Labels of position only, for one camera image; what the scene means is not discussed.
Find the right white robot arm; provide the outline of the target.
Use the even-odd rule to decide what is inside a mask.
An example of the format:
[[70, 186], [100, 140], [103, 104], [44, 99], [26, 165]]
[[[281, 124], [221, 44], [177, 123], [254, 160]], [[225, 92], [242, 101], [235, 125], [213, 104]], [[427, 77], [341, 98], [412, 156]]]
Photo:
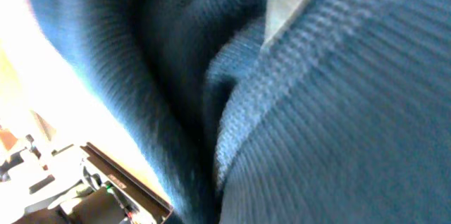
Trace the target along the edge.
[[128, 221], [77, 145], [53, 147], [27, 135], [1, 163], [2, 223]]

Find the blue polo shirt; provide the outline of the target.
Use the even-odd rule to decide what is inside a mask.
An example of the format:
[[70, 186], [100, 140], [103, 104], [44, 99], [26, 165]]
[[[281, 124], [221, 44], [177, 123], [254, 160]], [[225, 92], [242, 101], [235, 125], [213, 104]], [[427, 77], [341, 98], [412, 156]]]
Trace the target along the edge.
[[450, 0], [30, 0], [175, 223], [449, 223]]

